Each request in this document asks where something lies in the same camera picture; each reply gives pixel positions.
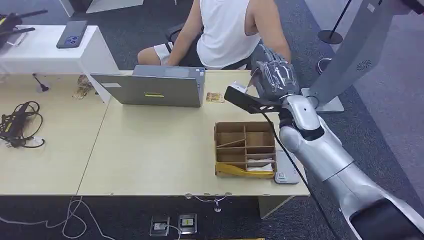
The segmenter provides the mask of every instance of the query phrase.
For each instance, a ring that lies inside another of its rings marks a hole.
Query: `white table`
[[[31,75],[12,75],[0,82],[0,115],[11,114],[28,101],[40,104],[43,124],[37,137],[46,141],[35,149],[7,148],[0,140],[0,195],[75,195],[105,116],[107,104],[92,90],[84,99],[72,98],[78,75],[43,76],[51,89],[37,92]],[[37,116],[25,136],[39,126]]]
[[[110,94],[91,73],[119,74],[118,66],[98,26],[88,26],[77,48],[58,49],[56,44],[65,29],[63,25],[21,25],[35,28],[19,46],[0,50],[0,74],[87,75],[102,100]]]
[[[207,71],[205,76],[202,108],[122,105],[112,98],[78,195],[258,196],[262,218],[293,196],[309,195],[302,182],[215,176],[215,123],[265,119],[227,101],[205,100],[208,92],[223,94],[236,80],[247,86],[250,71]],[[269,117],[279,122],[277,113]]]

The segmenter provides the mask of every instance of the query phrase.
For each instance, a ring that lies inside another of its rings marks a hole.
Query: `wire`
[[[183,231],[181,231],[181,229],[179,229],[176,226],[172,226],[172,225],[168,225],[168,224],[166,224],[165,226],[170,227],[170,228],[173,228],[173,229],[176,229],[178,231],[178,240],[181,239],[181,234],[183,233]]]
[[[105,238],[105,239],[115,240],[114,238],[112,238],[112,237],[110,237],[110,236],[107,236],[107,235],[104,235],[104,234],[103,234],[103,231],[102,231],[102,229],[100,228],[99,223],[97,222],[96,218],[94,217],[94,215],[93,215],[93,213],[92,213],[92,211],[91,211],[90,207],[89,207],[89,206],[88,206],[85,202],[83,202],[83,197],[82,197],[82,196],[81,196],[78,200],[72,200],[72,199],[73,199],[73,197],[71,197],[71,199],[69,200],[69,205],[68,205],[68,207],[67,207],[67,212],[66,212],[66,219],[65,219],[65,220],[63,220],[63,221],[61,221],[61,222],[59,222],[59,223],[58,223],[58,224],[56,224],[56,225],[49,226],[49,221],[48,221],[48,220],[44,220],[44,221],[36,221],[36,222],[24,222],[24,221],[12,221],[12,220],[7,220],[7,219],[4,219],[4,218],[0,217],[0,221],[1,221],[1,222],[4,222],[4,223],[6,223],[6,224],[30,225],[30,226],[32,226],[32,225],[44,224],[44,226],[45,226],[47,229],[54,229],[54,228],[56,228],[56,227],[59,227],[59,226],[63,225],[63,227],[62,227],[62,235],[63,235],[65,238],[67,238],[67,239],[78,239],[78,238],[80,238],[82,235],[84,235],[84,234],[86,233],[86,230],[87,230],[87,224],[86,224],[86,222],[85,222],[85,221],[84,221],[81,217],[79,217],[79,216],[75,215],[75,212],[77,211],[77,209],[80,207],[80,205],[81,205],[81,204],[83,204],[83,205],[87,208],[87,210],[88,210],[88,212],[89,212],[89,214],[90,214],[91,218],[93,219],[93,221],[94,221],[95,225],[97,226],[97,229],[98,229],[98,231],[99,231],[100,235],[101,235],[103,238]],[[73,205],[73,204],[75,204],[75,203],[77,203],[76,207],[75,207],[73,210],[71,210],[72,205]],[[69,219],[71,219],[72,217],[77,218],[77,219],[78,219],[78,220],[79,220],[79,221],[80,221],[80,222],[84,225],[84,230],[83,230],[80,234],[78,234],[77,236],[69,236],[69,235],[67,235],[67,234],[65,233],[65,229],[66,229],[66,227],[67,227],[68,220],[69,220]]]
[[[320,106],[320,100],[318,99],[318,97],[316,97],[314,95],[309,95],[309,96],[306,96],[306,98],[315,98],[316,99],[316,106],[314,107],[315,110]]]
[[[323,208],[321,207],[321,204],[318,201],[315,193],[312,191],[311,187],[306,182],[305,177],[302,175],[302,173],[299,170],[298,166],[296,165],[295,161],[293,161],[293,159],[290,156],[289,152],[286,150],[286,148],[281,143],[280,138],[278,137],[278,135],[276,133],[276,130],[274,128],[273,122],[270,120],[270,118],[264,112],[260,112],[260,113],[266,118],[266,120],[268,121],[269,125],[271,126],[271,129],[272,129],[272,132],[274,134],[275,140],[277,141],[278,145],[282,148],[282,150],[284,151],[284,153],[287,155],[287,157],[290,160],[291,164],[293,165],[294,169],[296,169],[296,172],[299,174],[300,178],[302,179],[302,182],[305,184],[307,190],[310,192],[310,196],[312,197],[312,199],[314,200],[316,206],[318,207],[318,210],[321,213],[322,217],[324,218],[325,223],[327,224],[327,226],[330,229],[331,233],[334,235],[335,239],[341,240],[340,236],[336,233],[336,230],[331,226],[330,221],[329,221],[326,213],[324,212]]]
[[[5,136],[0,136],[0,139],[8,142],[9,144],[11,144],[11,146],[13,147],[22,147],[22,148],[27,148],[27,149],[36,149],[39,148],[41,146],[43,146],[46,141],[44,139],[41,140],[41,144],[37,145],[37,146],[27,146],[27,141],[29,140],[33,140],[34,136],[40,131],[41,126],[43,125],[43,116],[39,113],[40,112],[40,104],[36,101],[28,101],[22,104],[19,104],[18,106],[15,107],[15,109],[13,110],[13,113],[11,115],[3,115],[2,120],[1,120],[1,126],[3,129],[7,129],[7,124],[8,122],[6,121],[7,118],[11,118],[12,116],[16,116],[16,117],[22,117],[22,116],[17,116],[16,113],[23,107],[27,105],[26,108],[31,108],[32,111],[26,111],[27,109],[25,109],[25,112],[23,113],[23,116],[27,119],[30,118],[32,116],[39,116],[40,117],[40,124],[37,128],[37,130],[29,135],[29,136],[24,136],[24,131],[23,129],[20,131],[20,136],[13,136],[13,137],[5,137]]]
[[[224,199],[226,199],[227,198],[227,196],[223,196],[223,197],[221,197],[221,198],[216,198],[216,199],[214,199],[214,200],[208,200],[208,199],[201,199],[200,197],[198,197],[198,196],[194,196],[197,200],[199,200],[199,201],[201,201],[201,202],[204,202],[204,203],[218,203],[218,202],[221,202],[222,200],[224,200]]]

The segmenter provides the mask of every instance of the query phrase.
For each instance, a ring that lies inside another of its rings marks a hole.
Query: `small card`
[[[224,95],[220,93],[208,92],[206,95],[206,102],[212,103],[225,103]]]

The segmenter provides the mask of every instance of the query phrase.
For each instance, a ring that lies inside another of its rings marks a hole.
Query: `gray laptop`
[[[91,74],[122,104],[200,108],[205,69],[138,65],[132,75]]]

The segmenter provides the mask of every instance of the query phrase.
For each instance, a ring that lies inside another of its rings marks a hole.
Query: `gray phone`
[[[66,24],[59,41],[58,49],[78,48],[87,29],[87,21],[70,21]]]

